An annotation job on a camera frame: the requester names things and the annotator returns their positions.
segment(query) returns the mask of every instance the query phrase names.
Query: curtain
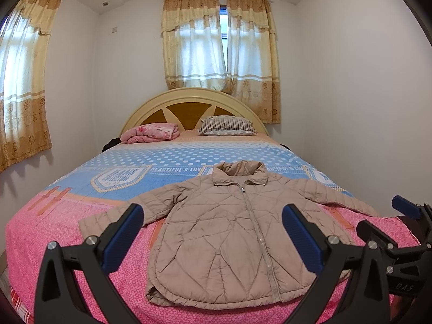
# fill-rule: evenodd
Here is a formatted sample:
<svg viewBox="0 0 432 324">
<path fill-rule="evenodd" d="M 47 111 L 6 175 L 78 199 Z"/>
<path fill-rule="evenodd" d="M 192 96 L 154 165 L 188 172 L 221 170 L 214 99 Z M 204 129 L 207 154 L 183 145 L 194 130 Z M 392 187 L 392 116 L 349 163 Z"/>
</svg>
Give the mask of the curtain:
<svg viewBox="0 0 432 324">
<path fill-rule="evenodd" d="M 165 0 L 163 54 L 168 89 L 226 87 L 219 0 Z"/>
<path fill-rule="evenodd" d="M 268 0 L 227 0 L 227 88 L 264 123 L 280 123 L 276 32 Z"/>
<path fill-rule="evenodd" d="M 20 0 L 0 29 L 0 172 L 43 150 L 45 58 L 61 0 Z"/>
</svg>

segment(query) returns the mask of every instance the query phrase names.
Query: beige quilted jacket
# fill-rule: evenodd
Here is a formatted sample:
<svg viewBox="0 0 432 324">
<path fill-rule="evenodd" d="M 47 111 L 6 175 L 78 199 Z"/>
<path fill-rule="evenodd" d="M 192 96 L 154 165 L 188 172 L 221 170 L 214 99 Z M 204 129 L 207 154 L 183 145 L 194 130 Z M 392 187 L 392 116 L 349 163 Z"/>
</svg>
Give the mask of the beige quilted jacket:
<svg viewBox="0 0 432 324">
<path fill-rule="evenodd" d="M 228 309 L 290 301 L 305 294 L 308 272 L 282 226 L 294 203 L 325 235 L 353 243 L 315 203 L 366 215 L 377 212 L 320 183 L 267 172 L 261 162 L 221 163 L 211 175 L 142 193 L 124 205 L 79 222 L 84 237 L 100 235 L 130 203 L 144 225 L 168 215 L 150 252 L 147 299 L 158 305 Z"/>
</svg>

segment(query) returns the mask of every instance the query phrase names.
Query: arched headboard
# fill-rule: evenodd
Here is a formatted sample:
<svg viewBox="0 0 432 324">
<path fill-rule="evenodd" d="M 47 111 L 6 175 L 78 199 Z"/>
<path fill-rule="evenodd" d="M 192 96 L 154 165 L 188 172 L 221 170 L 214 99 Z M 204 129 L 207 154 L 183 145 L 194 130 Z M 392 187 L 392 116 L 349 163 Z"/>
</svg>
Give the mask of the arched headboard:
<svg viewBox="0 0 432 324">
<path fill-rule="evenodd" d="M 153 97 L 130 116 L 120 135 L 149 123 L 177 123 L 180 131 L 197 129 L 202 118 L 224 114 L 247 118 L 256 131 L 268 135 L 263 122 L 249 107 L 223 92 L 201 87 L 182 87 Z"/>
</svg>

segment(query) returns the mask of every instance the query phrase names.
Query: metal screw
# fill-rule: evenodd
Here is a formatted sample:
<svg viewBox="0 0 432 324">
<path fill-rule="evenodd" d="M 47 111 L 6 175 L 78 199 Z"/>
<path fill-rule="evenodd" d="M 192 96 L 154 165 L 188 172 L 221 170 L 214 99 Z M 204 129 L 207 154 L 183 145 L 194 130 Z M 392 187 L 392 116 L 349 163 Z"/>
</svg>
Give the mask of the metal screw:
<svg viewBox="0 0 432 324">
<path fill-rule="evenodd" d="M 48 250 L 53 250 L 53 249 L 55 249 L 56 247 L 57 247 L 57 242 L 55 242 L 55 241 L 51 241 L 51 242 L 48 244 L 47 249 L 48 249 Z"/>
<path fill-rule="evenodd" d="M 88 244 L 88 245 L 94 245 L 97 241 L 98 241 L 98 237 L 97 236 L 89 236 L 86 239 L 86 244 Z"/>
<path fill-rule="evenodd" d="M 376 250 L 378 248 L 378 244 L 375 241 L 373 241 L 373 240 L 371 240 L 371 241 L 368 242 L 368 246 L 372 250 Z"/>
<path fill-rule="evenodd" d="M 337 245 L 337 244 L 340 242 L 339 238 L 338 238 L 336 235 L 330 235 L 330 236 L 327 238 L 327 240 L 328 240 L 328 242 L 330 242 L 332 245 Z"/>
</svg>

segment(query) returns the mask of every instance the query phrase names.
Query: beige curtain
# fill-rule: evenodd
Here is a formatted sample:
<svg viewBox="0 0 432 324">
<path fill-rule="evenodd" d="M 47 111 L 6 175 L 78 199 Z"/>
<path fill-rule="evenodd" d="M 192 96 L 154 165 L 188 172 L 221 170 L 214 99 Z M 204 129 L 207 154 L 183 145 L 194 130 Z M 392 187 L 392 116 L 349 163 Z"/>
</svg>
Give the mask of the beige curtain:
<svg viewBox="0 0 432 324">
<path fill-rule="evenodd" d="M 264 123 L 280 123 L 276 32 L 268 0 L 227 0 L 227 88 Z"/>
<path fill-rule="evenodd" d="M 0 29 L 0 172 L 52 147 L 44 75 L 61 0 L 20 0 Z"/>
<path fill-rule="evenodd" d="M 163 53 L 168 89 L 226 87 L 219 0 L 165 0 Z"/>
</svg>

